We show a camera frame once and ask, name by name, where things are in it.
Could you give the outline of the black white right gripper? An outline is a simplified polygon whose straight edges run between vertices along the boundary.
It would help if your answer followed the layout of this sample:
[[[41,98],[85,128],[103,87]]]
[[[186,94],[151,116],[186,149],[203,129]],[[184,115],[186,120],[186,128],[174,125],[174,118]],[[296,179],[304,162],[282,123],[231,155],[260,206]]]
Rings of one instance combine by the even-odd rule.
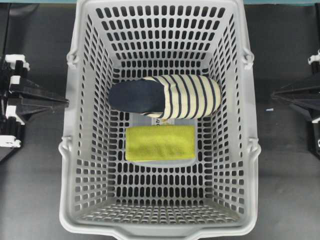
[[[292,109],[301,113],[308,122],[312,122],[314,134],[315,152],[320,152],[320,50],[317,54],[308,58],[308,64],[312,70],[311,81],[296,81],[272,92],[274,100],[289,105]],[[292,96],[280,96],[285,94],[312,94],[313,98],[293,98]]]

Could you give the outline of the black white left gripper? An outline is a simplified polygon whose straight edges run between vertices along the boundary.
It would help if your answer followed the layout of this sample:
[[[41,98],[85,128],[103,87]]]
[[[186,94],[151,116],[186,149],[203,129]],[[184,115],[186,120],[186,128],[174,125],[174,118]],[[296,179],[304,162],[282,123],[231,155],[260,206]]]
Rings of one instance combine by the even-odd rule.
[[[30,119],[55,113],[69,106],[69,101],[27,79],[30,65],[23,54],[6,54],[0,60],[0,146],[20,148],[22,134]],[[48,104],[22,103],[22,96],[54,101]]]

